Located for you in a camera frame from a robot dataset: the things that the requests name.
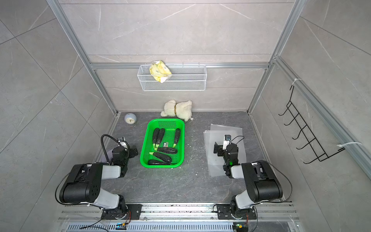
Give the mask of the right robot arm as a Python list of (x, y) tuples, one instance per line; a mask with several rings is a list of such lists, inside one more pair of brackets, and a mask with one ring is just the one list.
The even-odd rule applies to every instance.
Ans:
[(224, 145), (214, 144), (214, 153), (224, 160), (223, 171), (228, 178), (243, 179), (245, 191), (232, 197), (227, 205), (217, 205), (224, 218), (243, 218), (250, 209), (263, 202), (278, 200), (283, 196), (282, 186), (268, 162), (239, 163), (237, 144), (225, 141)]

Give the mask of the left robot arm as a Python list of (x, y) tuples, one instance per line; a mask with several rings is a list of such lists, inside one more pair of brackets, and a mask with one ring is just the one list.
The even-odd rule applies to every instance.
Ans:
[(113, 194), (101, 187), (106, 179), (117, 179), (125, 176), (129, 159), (138, 155), (136, 146), (126, 141), (107, 154), (110, 163), (96, 162), (74, 165), (61, 181), (61, 189), (56, 189), (55, 198), (61, 205), (90, 205), (103, 210), (102, 218), (121, 219), (130, 214), (124, 197)]

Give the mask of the clear zip-top bag stack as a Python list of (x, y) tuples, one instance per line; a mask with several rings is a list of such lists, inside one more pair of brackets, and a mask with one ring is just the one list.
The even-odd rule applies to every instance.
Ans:
[(223, 170), (224, 159), (214, 154), (214, 144), (223, 145), (225, 135), (230, 135), (231, 139), (238, 136), (233, 143), (237, 143), (242, 139), (243, 129), (232, 126), (211, 124), (210, 130), (204, 132), (204, 143), (208, 170), (211, 177), (226, 176)]

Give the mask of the dark eggplant bottom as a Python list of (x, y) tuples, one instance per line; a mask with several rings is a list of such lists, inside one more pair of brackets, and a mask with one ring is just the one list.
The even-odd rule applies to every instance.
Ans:
[(159, 160), (150, 159), (147, 163), (148, 165), (170, 165), (171, 163), (166, 163)]

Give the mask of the dark eggplant lower diagonal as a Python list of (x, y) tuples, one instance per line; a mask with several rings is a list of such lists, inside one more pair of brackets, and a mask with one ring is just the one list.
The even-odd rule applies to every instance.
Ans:
[(172, 158), (166, 154), (159, 153), (159, 152), (150, 152), (149, 154), (162, 160), (165, 163), (172, 163)]

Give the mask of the dark eggplant middle horizontal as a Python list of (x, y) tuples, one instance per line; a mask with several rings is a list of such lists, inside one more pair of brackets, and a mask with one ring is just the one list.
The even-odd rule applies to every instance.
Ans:
[(157, 148), (157, 152), (161, 152), (165, 154), (177, 154), (178, 150), (175, 148), (164, 147), (164, 148)]

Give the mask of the grey glasses case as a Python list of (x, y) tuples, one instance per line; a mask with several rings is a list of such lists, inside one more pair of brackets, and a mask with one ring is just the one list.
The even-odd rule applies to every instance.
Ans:
[[(107, 157), (108, 157), (109, 160), (111, 160), (113, 158), (112, 151), (113, 151), (113, 149), (106, 150), (106, 154), (107, 154)], [(102, 155), (102, 160), (106, 160), (106, 155), (105, 155), (104, 152), (103, 152), (103, 155)]]

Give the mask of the green plastic basket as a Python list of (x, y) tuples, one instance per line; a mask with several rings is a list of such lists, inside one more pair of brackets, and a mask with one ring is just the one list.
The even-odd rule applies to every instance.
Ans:
[[(160, 148), (164, 148), (163, 144), (165, 142), (169, 143), (170, 148), (174, 144), (174, 134), (175, 130), (179, 128), (181, 130), (180, 140), (175, 149), (178, 150), (177, 154), (166, 154), (172, 158), (172, 163), (170, 165), (148, 165), (149, 160), (159, 160), (152, 155), (150, 152), (157, 152), (153, 148), (152, 135), (155, 128), (165, 129), (165, 134), (163, 140), (160, 144)], [(140, 155), (140, 162), (145, 168), (176, 168), (179, 167), (185, 159), (185, 123), (180, 119), (154, 119), (148, 123), (146, 135), (143, 142), (143, 148)]]

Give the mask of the white plush toy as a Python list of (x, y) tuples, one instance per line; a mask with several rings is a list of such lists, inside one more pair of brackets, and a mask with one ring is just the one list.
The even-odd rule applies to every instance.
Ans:
[(175, 100), (170, 100), (164, 104), (164, 110), (160, 113), (162, 117), (177, 117), (185, 122), (193, 120), (192, 117), (192, 101), (184, 101), (176, 103)]

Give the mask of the yellow snack packet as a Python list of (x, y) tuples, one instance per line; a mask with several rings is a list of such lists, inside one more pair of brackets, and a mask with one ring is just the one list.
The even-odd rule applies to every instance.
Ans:
[(163, 61), (152, 62), (149, 71), (153, 78), (160, 83), (164, 83), (168, 78), (172, 76), (170, 69), (165, 65)]

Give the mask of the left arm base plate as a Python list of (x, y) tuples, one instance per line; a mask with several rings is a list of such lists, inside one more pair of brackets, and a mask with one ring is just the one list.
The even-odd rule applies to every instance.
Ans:
[(128, 204), (124, 207), (118, 206), (116, 209), (103, 210), (102, 220), (138, 220), (141, 215), (143, 205)]

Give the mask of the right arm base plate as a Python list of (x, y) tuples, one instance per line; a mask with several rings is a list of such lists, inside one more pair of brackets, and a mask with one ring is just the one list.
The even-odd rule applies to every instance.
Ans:
[(240, 220), (240, 219), (256, 219), (256, 211), (252, 208), (239, 209), (230, 204), (216, 204), (213, 206), (213, 212), (217, 213), (219, 220)]

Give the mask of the aluminium mounting rail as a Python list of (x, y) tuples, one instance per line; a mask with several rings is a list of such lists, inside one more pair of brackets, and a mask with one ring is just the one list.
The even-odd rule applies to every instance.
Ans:
[(64, 206), (55, 232), (302, 232), (292, 203), (262, 204), (233, 217), (228, 203), (129, 203), (130, 215), (101, 219), (93, 207)]

